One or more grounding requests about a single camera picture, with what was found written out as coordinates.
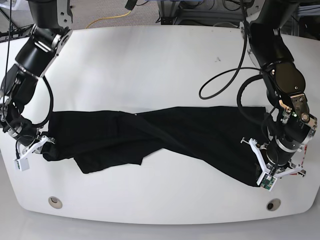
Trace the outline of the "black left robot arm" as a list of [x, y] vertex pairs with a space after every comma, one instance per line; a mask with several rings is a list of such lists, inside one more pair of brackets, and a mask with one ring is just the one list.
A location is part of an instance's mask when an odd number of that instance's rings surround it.
[[[243, 167], [232, 177], [252, 187], [271, 189], [279, 178], [302, 174], [302, 166], [293, 166], [292, 157], [315, 135], [317, 118], [310, 113], [305, 95], [306, 81], [296, 68], [294, 58], [286, 47], [281, 27], [299, 6], [298, 0], [267, 0], [258, 17], [247, 18], [246, 4], [239, 2], [243, 17], [243, 48], [249, 49], [256, 58], [259, 74], [248, 78], [239, 88], [236, 103], [237, 113], [224, 114], [223, 126], [239, 136], [242, 130], [259, 128], [266, 142], [259, 144], [251, 137], [248, 144], [257, 161], [257, 168]], [[266, 86], [267, 98], [278, 110], [276, 120], [265, 113], [262, 120], [247, 113], [242, 105], [245, 88], [258, 80]]]

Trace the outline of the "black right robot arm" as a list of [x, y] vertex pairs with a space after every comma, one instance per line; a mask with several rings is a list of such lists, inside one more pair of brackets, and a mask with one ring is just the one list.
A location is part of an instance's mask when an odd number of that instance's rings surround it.
[[[40, 129], [53, 113], [54, 96], [45, 73], [59, 56], [72, 34], [73, 13], [68, 0], [30, 0], [28, 6], [34, 22], [30, 36], [15, 57], [15, 64], [6, 68], [0, 86], [0, 127], [15, 139], [16, 160], [27, 152], [40, 149], [52, 139]], [[22, 116], [25, 106], [34, 96], [38, 80], [43, 80], [49, 93], [49, 110], [43, 121], [32, 123]]]

